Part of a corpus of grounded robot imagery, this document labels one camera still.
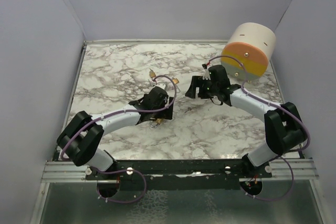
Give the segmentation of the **small brass padlock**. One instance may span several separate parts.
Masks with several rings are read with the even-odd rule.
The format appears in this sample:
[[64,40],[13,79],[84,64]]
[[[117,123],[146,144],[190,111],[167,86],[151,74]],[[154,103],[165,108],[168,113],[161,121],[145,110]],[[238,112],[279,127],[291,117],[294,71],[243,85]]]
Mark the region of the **small brass padlock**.
[[152,80],[156,77],[156,74],[155,74],[155,72],[152,69],[150,69],[150,71],[149,71],[149,77]]
[[172,78],[172,81],[173,81],[173,83],[174,83],[174,85],[175,85],[175,87],[176,87],[176,93],[180,93],[181,90],[180,90],[180,88],[178,87],[178,84],[179,84],[179,80],[178,80],[178,78]]

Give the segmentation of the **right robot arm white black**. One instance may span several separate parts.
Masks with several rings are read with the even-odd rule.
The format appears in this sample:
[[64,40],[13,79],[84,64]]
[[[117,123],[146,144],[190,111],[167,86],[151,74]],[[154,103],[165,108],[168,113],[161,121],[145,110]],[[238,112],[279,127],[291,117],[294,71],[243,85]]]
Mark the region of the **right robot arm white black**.
[[306,130],[293,103],[272,103],[248,92],[242,85],[231,84],[221,65],[209,67],[205,73],[206,78],[192,76],[186,97],[217,98],[220,105],[244,110],[264,122],[265,143],[243,157],[245,161],[241,164],[241,171],[246,177],[254,177],[261,165],[306,141]]

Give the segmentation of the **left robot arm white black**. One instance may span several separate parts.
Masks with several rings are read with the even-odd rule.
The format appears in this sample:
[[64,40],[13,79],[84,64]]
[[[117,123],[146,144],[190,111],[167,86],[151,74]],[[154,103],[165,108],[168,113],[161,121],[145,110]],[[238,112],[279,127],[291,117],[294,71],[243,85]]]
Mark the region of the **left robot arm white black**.
[[129,102],[119,110],[90,115],[78,112],[57,138],[61,157],[68,156],[76,166],[88,165],[104,179],[115,175],[115,159],[99,148],[103,136],[127,126],[156,119],[172,119],[175,97],[156,85],[142,98]]

